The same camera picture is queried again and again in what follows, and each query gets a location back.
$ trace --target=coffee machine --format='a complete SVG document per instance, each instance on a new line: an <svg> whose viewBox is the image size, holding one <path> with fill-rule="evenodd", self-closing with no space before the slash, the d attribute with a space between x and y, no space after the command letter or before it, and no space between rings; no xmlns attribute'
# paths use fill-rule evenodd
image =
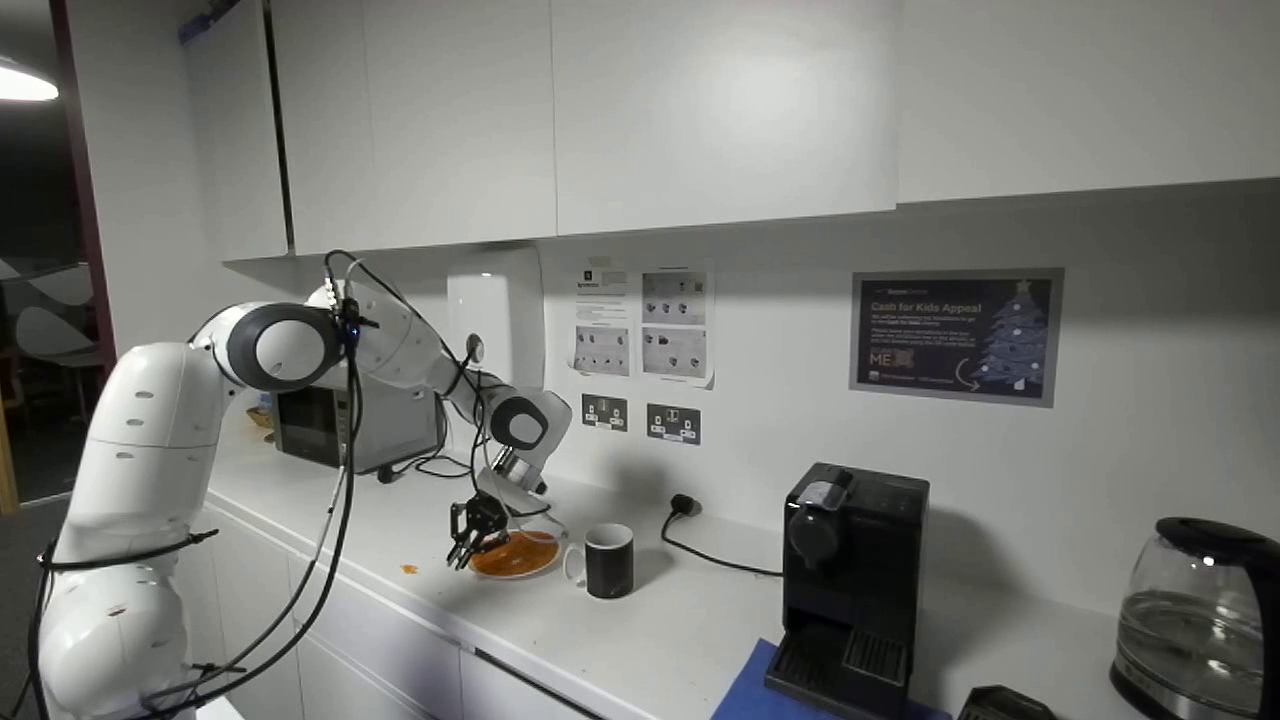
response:
<svg viewBox="0 0 1280 720"><path fill-rule="evenodd" d="M926 486L811 464L783 510L783 645L766 685L839 716L906 716Z"/></svg>

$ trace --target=glass kettle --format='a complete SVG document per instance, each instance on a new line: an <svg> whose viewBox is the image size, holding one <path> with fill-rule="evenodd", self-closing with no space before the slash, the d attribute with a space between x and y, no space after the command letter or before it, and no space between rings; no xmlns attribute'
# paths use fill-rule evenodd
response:
<svg viewBox="0 0 1280 720"><path fill-rule="evenodd" d="M1144 716L1280 720L1280 545L1160 520L1120 608L1111 685Z"/></svg>

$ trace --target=upper cabinet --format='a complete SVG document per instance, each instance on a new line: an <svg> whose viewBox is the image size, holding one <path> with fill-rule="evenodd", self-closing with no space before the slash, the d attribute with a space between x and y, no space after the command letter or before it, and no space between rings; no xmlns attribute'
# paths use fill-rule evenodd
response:
<svg viewBox="0 0 1280 720"><path fill-rule="evenodd" d="M898 200L1280 178L1280 5L906 0Z"/></svg>
<svg viewBox="0 0 1280 720"><path fill-rule="evenodd" d="M219 261L282 257L282 188L262 5L243 0L186 45L198 200Z"/></svg>
<svg viewBox="0 0 1280 720"><path fill-rule="evenodd" d="M546 0L273 0L297 251L557 231Z"/></svg>
<svg viewBox="0 0 1280 720"><path fill-rule="evenodd" d="M560 231L891 209L895 0L552 0Z"/></svg>

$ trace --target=robotic arm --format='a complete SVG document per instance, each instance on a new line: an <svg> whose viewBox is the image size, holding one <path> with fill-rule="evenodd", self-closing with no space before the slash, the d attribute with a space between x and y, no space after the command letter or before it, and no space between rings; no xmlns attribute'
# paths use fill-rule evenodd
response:
<svg viewBox="0 0 1280 720"><path fill-rule="evenodd" d="M34 628L39 680L59 714L144 716L144 695L193 680L170 547L193 545L228 395L308 389L339 361L404 394L440 394L475 439L505 444L451 514L454 567L505 534L506 514L546 510L540 473L569 433L569 403L468 370L375 284L326 284L308 304L237 304L193 346L139 346L95 403L50 553L50 567L79 567L57 578Z"/></svg>

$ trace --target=framed sign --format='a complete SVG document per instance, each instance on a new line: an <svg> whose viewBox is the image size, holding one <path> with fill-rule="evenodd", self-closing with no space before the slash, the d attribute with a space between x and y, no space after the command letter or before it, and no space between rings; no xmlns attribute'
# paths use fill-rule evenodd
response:
<svg viewBox="0 0 1280 720"><path fill-rule="evenodd" d="M850 389L1050 402L1064 271L850 276Z"/></svg>

